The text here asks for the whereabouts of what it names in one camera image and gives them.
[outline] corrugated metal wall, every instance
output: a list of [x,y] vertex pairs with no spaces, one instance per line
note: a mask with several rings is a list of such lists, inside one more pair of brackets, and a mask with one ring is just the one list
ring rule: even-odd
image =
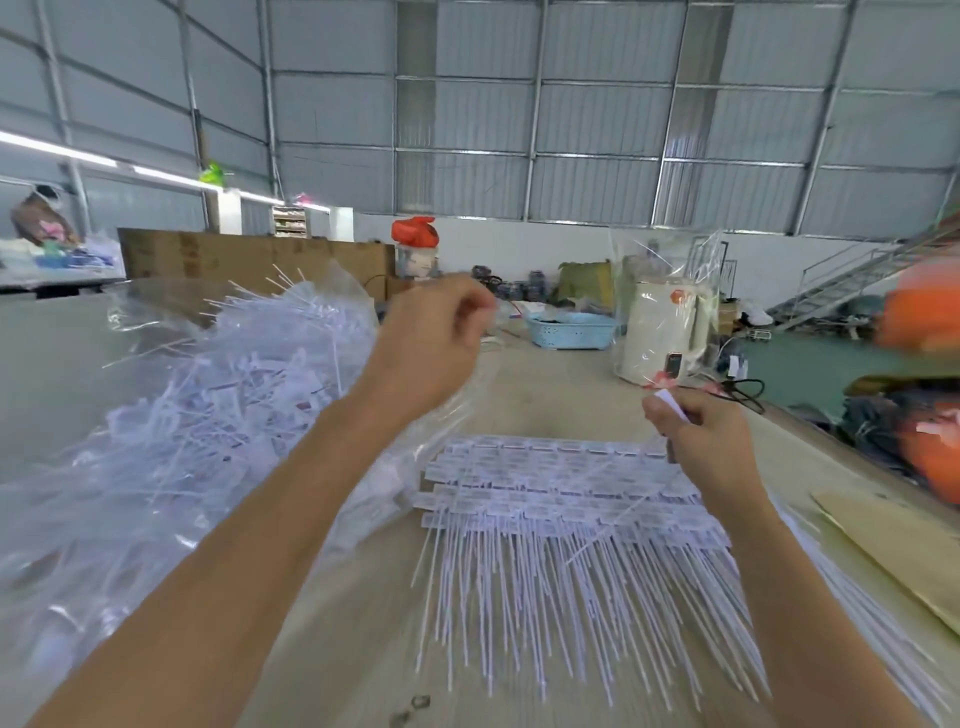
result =
[[[9,0],[0,14],[0,129],[195,176],[196,105],[206,155],[232,175],[228,184],[269,193],[257,8],[257,0],[229,9],[219,0]],[[182,187],[93,166],[77,179],[55,158],[0,146],[0,209],[31,182],[72,193],[78,226],[85,196],[95,230],[204,227],[201,196]],[[245,210],[245,219],[266,231],[263,212]],[[0,235],[11,234],[0,215]]]
[[958,3],[270,10],[287,191],[368,212],[891,238],[960,158]]

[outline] fluorescent light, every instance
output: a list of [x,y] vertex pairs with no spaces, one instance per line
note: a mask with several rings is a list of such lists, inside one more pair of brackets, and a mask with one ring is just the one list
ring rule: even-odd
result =
[[172,182],[173,184],[185,184],[188,187],[198,187],[199,189],[208,189],[212,192],[223,192],[223,187],[218,187],[216,184],[210,184],[209,182],[201,182],[200,180],[191,180],[189,177],[181,177],[180,175],[172,175],[169,172],[161,172],[158,169],[151,169],[150,167],[139,167],[136,164],[133,166],[133,171],[138,175],[143,177],[153,177],[156,180],[164,180],[165,182]]
[[50,144],[39,139],[31,139],[28,136],[20,136],[15,133],[0,132],[0,142],[13,144],[17,147],[26,147],[27,149],[36,149],[39,152],[47,152],[60,157],[70,157],[81,161],[88,161],[91,164],[102,164],[105,167],[116,167],[117,162],[114,159],[101,157],[100,155],[91,155],[88,152],[81,152],[69,147],[61,147],[59,144]]
[[330,208],[324,207],[323,205],[314,205],[313,203],[299,203],[298,206],[306,207],[307,209],[316,209],[316,210],[319,210],[320,212],[325,212],[326,214],[330,214]]
[[267,205],[286,205],[282,200],[278,200],[276,197],[266,197],[264,195],[254,195],[252,192],[244,192],[242,189],[238,189],[237,192],[240,193],[240,197],[245,200],[253,200],[256,203],[265,203]]

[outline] forearm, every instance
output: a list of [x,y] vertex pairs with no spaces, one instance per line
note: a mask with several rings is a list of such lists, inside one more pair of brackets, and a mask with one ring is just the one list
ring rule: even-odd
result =
[[340,506],[398,432],[372,403],[330,405],[29,728],[233,725]]
[[769,501],[726,518],[781,728],[919,725]]

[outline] clear plastic bag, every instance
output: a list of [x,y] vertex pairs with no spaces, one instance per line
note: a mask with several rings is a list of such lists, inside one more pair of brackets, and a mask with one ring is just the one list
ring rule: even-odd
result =
[[[282,287],[222,298],[203,281],[142,280],[108,291],[109,325],[132,345],[102,376],[122,382],[128,403],[50,466],[0,485],[5,720],[25,720],[359,376],[377,333],[360,284],[331,262],[316,288]],[[380,455],[318,564],[405,512],[495,365],[482,357],[461,392]]]
[[703,366],[717,329],[720,233],[611,228],[618,376],[670,386]]

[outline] blue plastic basket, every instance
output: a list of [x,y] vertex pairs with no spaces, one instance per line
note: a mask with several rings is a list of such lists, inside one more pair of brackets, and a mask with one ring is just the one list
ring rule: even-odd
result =
[[534,314],[526,321],[534,344],[544,349],[605,349],[616,327],[616,320],[595,313]]

